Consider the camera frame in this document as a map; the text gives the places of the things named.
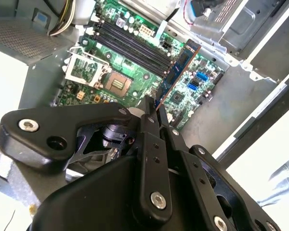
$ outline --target black plastic bracket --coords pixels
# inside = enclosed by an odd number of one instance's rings
[[[153,107],[152,98],[146,102]],[[164,224],[172,215],[172,202],[165,142],[159,138],[156,111],[145,107],[137,136],[137,162],[133,212],[143,224]],[[152,202],[155,193],[162,195],[157,204]]]
[[[20,129],[22,119],[38,123],[39,129],[28,132]],[[7,113],[0,123],[0,149],[25,165],[47,173],[66,169],[77,147],[77,131],[94,125],[125,125],[130,112],[118,103],[76,105],[24,109]]]

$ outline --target blue slot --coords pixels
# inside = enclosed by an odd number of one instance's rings
[[[196,76],[198,78],[202,79],[203,81],[208,81],[208,79],[209,79],[205,74],[203,74],[201,72],[197,72]]]
[[[193,85],[193,84],[190,84],[190,83],[187,85],[187,87],[189,89],[192,89],[192,90],[197,90],[197,87],[195,85]]]

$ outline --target metal bolt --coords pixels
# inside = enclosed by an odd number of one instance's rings
[[[28,132],[34,132],[39,129],[39,124],[32,119],[22,119],[19,121],[18,126],[21,130]]]
[[[200,154],[203,154],[203,155],[206,153],[202,148],[198,148],[198,151],[200,152]]]
[[[148,120],[149,120],[151,123],[154,123],[154,119],[152,119],[151,117],[148,117]]]
[[[173,132],[173,134],[175,134],[176,136],[179,135],[179,132],[178,132],[177,130],[175,130],[175,129],[173,129],[172,132]]]
[[[218,216],[214,217],[214,223],[220,231],[228,231],[226,223],[220,217]]]
[[[122,114],[124,114],[124,115],[127,114],[126,111],[125,111],[124,109],[119,109],[119,112],[122,113]]]
[[[276,229],[274,228],[274,226],[270,222],[267,222],[266,224],[269,226],[271,231],[276,231]]]
[[[160,210],[166,208],[166,200],[159,192],[153,192],[151,194],[151,202],[156,208]]]

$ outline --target chipset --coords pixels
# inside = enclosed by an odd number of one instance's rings
[[[180,92],[176,91],[170,98],[170,101],[179,104],[184,99],[184,95],[182,95]]]
[[[130,88],[132,81],[118,72],[112,72],[105,88],[119,97],[123,97]]]

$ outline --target white surface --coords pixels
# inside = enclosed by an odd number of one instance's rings
[[[18,109],[28,66],[0,52],[0,121],[7,112]]]
[[[29,209],[12,198],[0,193],[0,231],[4,231],[14,211],[15,214],[6,231],[27,230],[32,222]]]
[[[289,161],[289,111],[263,134],[227,172],[255,200],[270,194],[268,179]],[[289,231],[289,195],[264,207],[281,230]]]

